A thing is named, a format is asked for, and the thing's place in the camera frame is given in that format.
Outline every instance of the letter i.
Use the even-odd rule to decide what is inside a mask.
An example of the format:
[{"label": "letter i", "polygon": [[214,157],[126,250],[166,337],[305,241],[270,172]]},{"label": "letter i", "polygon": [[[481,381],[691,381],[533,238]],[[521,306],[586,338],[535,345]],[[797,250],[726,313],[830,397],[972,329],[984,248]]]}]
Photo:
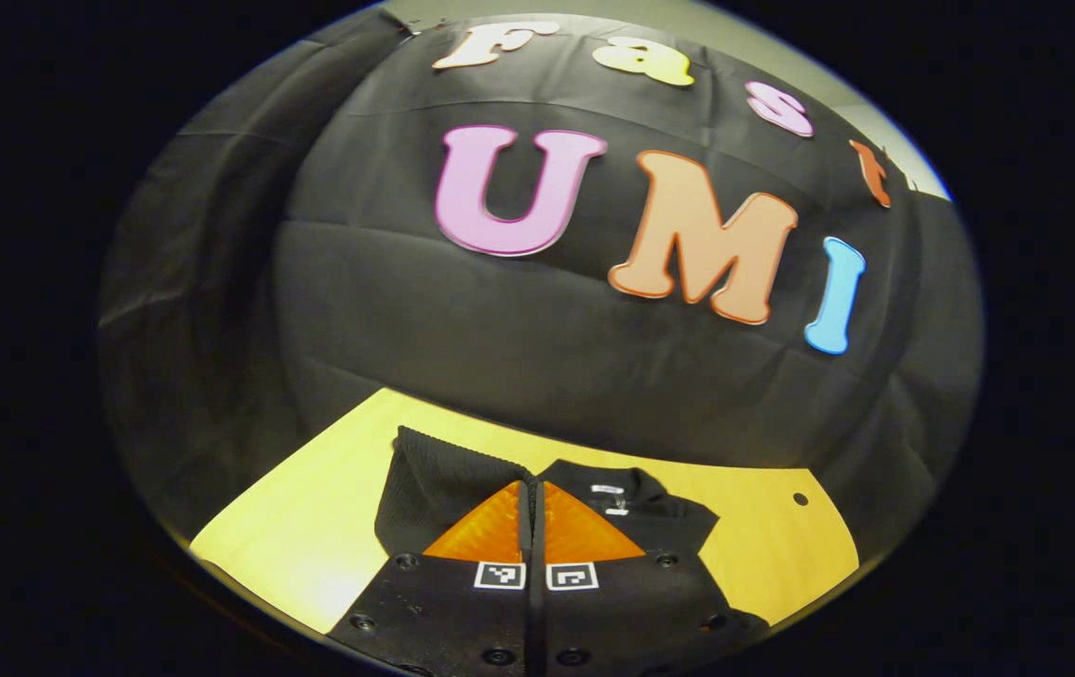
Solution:
[{"label": "letter i", "polygon": [[855,291],[868,264],[859,250],[836,236],[826,237],[825,249],[830,257],[830,274],[826,278],[821,311],[813,325],[804,327],[804,340],[821,352],[841,356],[846,352],[846,325],[855,306]]}]

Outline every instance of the letter u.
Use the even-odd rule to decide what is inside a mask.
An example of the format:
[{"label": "letter u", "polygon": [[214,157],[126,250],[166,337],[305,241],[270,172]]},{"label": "letter u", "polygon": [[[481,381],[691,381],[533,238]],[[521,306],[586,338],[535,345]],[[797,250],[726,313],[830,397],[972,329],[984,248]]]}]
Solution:
[{"label": "letter u", "polygon": [[512,145],[516,132],[506,127],[474,125],[446,133],[449,155],[438,185],[438,224],[453,243],[494,257],[521,257],[558,243],[575,211],[583,173],[589,159],[608,145],[578,131],[549,130],[533,138],[545,150],[529,213],[503,220],[486,211],[486,182],[500,150]]}]

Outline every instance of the letter m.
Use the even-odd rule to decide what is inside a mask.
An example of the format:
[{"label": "letter m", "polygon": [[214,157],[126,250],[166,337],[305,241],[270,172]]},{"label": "letter m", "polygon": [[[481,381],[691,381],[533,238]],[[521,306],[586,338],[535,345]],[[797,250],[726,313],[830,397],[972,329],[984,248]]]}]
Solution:
[{"label": "letter m", "polygon": [[628,261],[608,271],[608,283],[627,294],[670,296],[675,282],[666,264],[672,249],[678,249],[685,301],[703,299],[729,271],[726,286],[713,294],[714,312],[745,325],[766,321],[766,300],[787,232],[796,228],[796,210],[756,192],[722,224],[708,171],[700,162],[645,150],[636,163],[650,176],[650,191],[633,250]]}]

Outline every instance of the screw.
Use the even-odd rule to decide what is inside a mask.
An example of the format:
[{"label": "screw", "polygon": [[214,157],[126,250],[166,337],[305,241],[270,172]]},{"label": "screw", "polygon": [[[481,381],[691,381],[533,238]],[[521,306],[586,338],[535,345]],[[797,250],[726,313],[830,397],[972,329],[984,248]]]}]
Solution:
[{"label": "screw", "polygon": [[516,654],[510,650],[483,651],[483,660],[491,665],[511,665],[516,661]]},{"label": "screw", "polygon": [[585,650],[564,650],[558,654],[558,661],[562,665],[583,665],[591,659],[591,654]]},{"label": "screw", "polygon": [[369,616],[362,616],[362,614],[357,614],[357,616],[350,618],[349,622],[352,622],[354,628],[357,628],[357,630],[362,630],[366,633],[369,633],[369,631],[374,630],[375,625],[373,618],[370,618]]},{"label": "screw", "polygon": [[403,571],[411,571],[420,566],[420,560],[416,556],[413,556],[412,552],[403,552],[395,557],[395,565]]}]

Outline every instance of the orange gripper pad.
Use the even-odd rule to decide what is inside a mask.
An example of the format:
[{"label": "orange gripper pad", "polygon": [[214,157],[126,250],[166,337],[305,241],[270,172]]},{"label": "orange gripper pad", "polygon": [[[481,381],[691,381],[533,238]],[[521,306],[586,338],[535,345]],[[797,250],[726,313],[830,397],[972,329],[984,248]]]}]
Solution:
[{"label": "orange gripper pad", "polygon": [[425,556],[519,564],[519,479],[499,489],[433,541]]},{"label": "orange gripper pad", "polygon": [[545,481],[545,564],[642,557],[645,550],[597,510]]}]

